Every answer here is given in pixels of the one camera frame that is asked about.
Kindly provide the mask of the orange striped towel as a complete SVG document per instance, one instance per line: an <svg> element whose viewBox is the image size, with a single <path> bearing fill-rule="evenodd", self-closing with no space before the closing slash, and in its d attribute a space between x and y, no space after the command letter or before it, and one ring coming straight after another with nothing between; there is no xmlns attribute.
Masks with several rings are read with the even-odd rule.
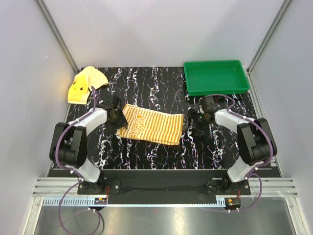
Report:
<svg viewBox="0 0 313 235"><path fill-rule="evenodd" d="M149 141L164 145L179 145L184 116L167 114L126 104L123 114L127 127L116 131L120 138Z"/></svg>

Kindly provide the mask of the yellow chick towel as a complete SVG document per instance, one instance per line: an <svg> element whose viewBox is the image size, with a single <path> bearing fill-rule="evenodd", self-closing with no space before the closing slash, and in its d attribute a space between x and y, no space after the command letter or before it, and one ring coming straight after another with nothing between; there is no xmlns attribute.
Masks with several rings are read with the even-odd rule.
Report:
<svg viewBox="0 0 313 235"><path fill-rule="evenodd" d="M92 87L96 90L108 85L107 77L93 66L88 66L79 72L69 88L67 101L70 104L87 104Z"/></svg>

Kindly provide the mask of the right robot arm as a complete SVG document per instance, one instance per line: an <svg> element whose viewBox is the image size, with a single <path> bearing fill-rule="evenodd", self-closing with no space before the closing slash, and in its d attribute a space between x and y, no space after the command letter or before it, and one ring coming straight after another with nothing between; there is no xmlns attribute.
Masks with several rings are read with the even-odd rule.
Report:
<svg viewBox="0 0 313 235"><path fill-rule="evenodd" d="M200 108L188 111L184 128L192 128L195 135L203 136L210 124L217 124L237 135L238 159L215 185L205 184L209 192L233 194L258 168L271 162L277 154L277 146L265 118L253 119L235 113L231 110L235 100L229 96L225 98L231 100L227 108L219 107L212 94L200 98Z"/></svg>

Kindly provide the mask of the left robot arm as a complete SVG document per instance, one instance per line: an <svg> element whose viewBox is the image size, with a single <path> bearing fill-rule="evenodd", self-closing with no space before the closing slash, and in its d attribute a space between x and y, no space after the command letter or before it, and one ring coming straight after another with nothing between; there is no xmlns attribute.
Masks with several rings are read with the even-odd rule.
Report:
<svg viewBox="0 0 313 235"><path fill-rule="evenodd" d="M104 173L88 159L88 135L102 125L112 132L127 127L120 107L121 99L113 96L112 102L97 104L72 122L57 123L54 129L49 158L83 179L82 185L96 194L105 190L106 180Z"/></svg>

